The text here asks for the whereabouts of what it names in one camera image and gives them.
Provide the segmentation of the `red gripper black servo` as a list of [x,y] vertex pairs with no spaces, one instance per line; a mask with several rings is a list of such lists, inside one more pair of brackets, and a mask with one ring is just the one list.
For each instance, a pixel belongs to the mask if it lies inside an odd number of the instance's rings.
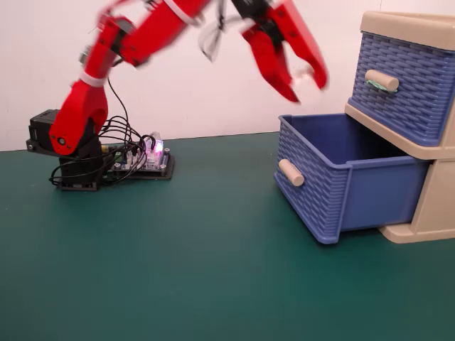
[[293,1],[281,1],[271,7],[265,0],[232,0],[242,19],[252,19],[242,37],[250,45],[260,74],[281,96],[290,102],[300,101],[291,87],[283,41],[295,55],[313,70],[313,79],[322,90],[328,84],[326,64],[311,31]]

